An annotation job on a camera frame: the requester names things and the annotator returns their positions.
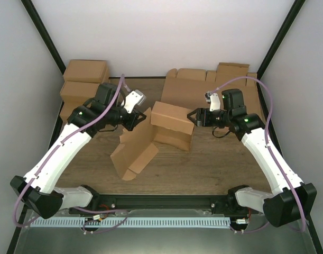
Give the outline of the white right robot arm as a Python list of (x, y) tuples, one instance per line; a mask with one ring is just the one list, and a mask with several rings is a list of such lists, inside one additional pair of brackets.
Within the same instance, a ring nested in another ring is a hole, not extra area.
[(263, 213), (274, 227), (308, 216), (316, 199), (312, 183), (305, 184), (278, 152), (256, 113), (248, 114), (240, 89), (205, 94), (209, 108), (197, 108), (187, 118), (196, 126), (228, 128), (252, 154), (264, 173), (269, 193), (240, 185), (228, 191), (227, 207), (233, 213), (245, 207)]

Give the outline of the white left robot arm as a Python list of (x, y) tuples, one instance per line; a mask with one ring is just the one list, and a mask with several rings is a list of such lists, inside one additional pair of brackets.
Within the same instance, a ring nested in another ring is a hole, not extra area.
[(68, 117), (60, 136), (44, 157), (25, 176), (10, 182), (23, 202), (43, 219), (58, 211), (82, 207), (87, 213), (99, 210), (99, 194), (87, 185), (77, 188), (56, 186), (60, 176), (76, 154), (102, 129), (122, 125), (132, 131), (146, 115), (136, 109), (146, 97), (139, 90), (125, 95), (120, 85), (100, 84), (94, 97), (75, 108)]

